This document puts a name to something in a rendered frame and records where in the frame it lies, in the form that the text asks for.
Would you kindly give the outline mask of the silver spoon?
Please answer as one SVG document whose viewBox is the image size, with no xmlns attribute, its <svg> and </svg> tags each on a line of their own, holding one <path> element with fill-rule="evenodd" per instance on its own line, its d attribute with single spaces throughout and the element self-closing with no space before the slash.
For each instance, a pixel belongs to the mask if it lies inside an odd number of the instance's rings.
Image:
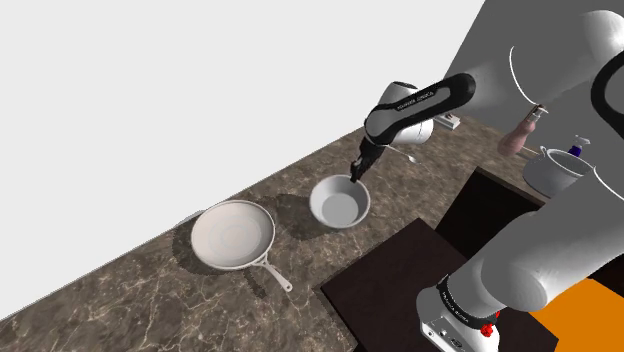
<svg viewBox="0 0 624 352">
<path fill-rule="evenodd" d="M 403 155 L 403 156 L 405 156 L 405 157 L 406 157 L 406 158 L 407 158 L 407 159 L 408 159 L 411 163 L 413 163 L 413 164 L 420 164 L 420 163 L 417 161 L 417 159 L 416 159 L 414 156 L 410 155 L 410 154 L 407 154 L 407 153 L 405 153 L 405 152 L 402 152 L 402 151 L 398 150 L 397 148 L 392 147 L 392 146 L 390 146 L 390 145 L 387 145 L 387 146 L 386 146 L 386 148 L 387 148 L 387 149 L 390 149 L 390 150 L 392 150 L 392 151 L 394 151 L 394 152 L 397 152 L 397 153 L 399 153 L 399 154 L 401 154 L 401 155 Z"/>
</svg>

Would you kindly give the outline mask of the grey bowl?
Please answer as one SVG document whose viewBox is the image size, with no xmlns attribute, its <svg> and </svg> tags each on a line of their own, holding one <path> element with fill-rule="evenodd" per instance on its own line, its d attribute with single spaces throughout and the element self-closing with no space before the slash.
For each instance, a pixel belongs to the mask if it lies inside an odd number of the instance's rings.
<svg viewBox="0 0 624 352">
<path fill-rule="evenodd" d="M 359 224 L 369 213 L 371 196 L 359 180 L 349 175 L 331 175 L 312 189 L 309 207 L 317 221 L 334 229 L 346 229 Z"/>
</svg>

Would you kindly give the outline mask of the dark sink basin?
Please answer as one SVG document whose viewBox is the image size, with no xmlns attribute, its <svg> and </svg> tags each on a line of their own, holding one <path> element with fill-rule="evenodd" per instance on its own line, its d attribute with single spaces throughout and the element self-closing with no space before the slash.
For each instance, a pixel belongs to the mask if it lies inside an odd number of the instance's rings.
<svg viewBox="0 0 624 352">
<path fill-rule="evenodd" d="M 544 204 L 493 173 L 476 167 L 435 231 L 470 259 L 509 222 L 539 210 Z"/>
</svg>

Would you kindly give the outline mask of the pink pump bottle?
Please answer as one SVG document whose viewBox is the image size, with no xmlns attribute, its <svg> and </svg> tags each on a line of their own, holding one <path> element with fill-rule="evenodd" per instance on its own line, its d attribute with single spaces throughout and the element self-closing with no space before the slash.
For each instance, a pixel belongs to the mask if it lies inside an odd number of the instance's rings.
<svg viewBox="0 0 624 352">
<path fill-rule="evenodd" d="M 517 154 L 524 147 L 527 137 L 535 130 L 536 123 L 543 113 L 547 113 L 543 105 L 533 106 L 515 129 L 499 141 L 497 151 L 506 157 Z"/>
</svg>

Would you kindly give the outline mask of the white frying pan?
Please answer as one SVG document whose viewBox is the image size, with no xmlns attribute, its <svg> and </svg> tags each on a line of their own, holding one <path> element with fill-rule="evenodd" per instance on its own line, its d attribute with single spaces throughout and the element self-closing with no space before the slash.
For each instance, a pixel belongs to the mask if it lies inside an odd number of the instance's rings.
<svg viewBox="0 0 624 352">
<path fill-rule="evenodd" d="M 235 271 L 266 269 L 285 292 L 293 285 L 268 261 L 276 227 L 271 214 L 257 203 L 229 200 L 205 210 L 191 230 L 191 248 L 205 265 Z"/>
</svg>

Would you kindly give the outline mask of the white cooking pot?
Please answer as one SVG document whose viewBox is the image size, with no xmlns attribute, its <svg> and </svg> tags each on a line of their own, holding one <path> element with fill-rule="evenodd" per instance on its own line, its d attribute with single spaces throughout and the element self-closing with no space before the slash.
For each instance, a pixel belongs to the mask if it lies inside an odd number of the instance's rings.
<svg viewBox="0 0 624 352">
<path fill-rule="evenodd" d="M 523 179 L 534 190 L 552 198 L 593 169 L 583 159 L 559 149 L 540 147 L 523 169 Z"/>
</svg>

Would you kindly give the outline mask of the blue spray bottle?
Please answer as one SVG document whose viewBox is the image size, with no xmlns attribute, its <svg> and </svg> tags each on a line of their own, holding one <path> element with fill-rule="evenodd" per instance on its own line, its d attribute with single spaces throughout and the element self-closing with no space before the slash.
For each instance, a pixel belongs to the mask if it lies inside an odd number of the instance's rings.
<svg viewBox="0 0 624 352">
<path fill-rule="evenodd" d="M 579 135 L 575 135 L 573 138 L 572 145 L 570 149 L 568 150 L 568 153 L 575 157 L 579 157 L 580 154 L 582 153 L 583 147 L 585 145 L 590 145 L 590 144 L 591 142 L 589 139 L 581 137 Z"/>
</svg>

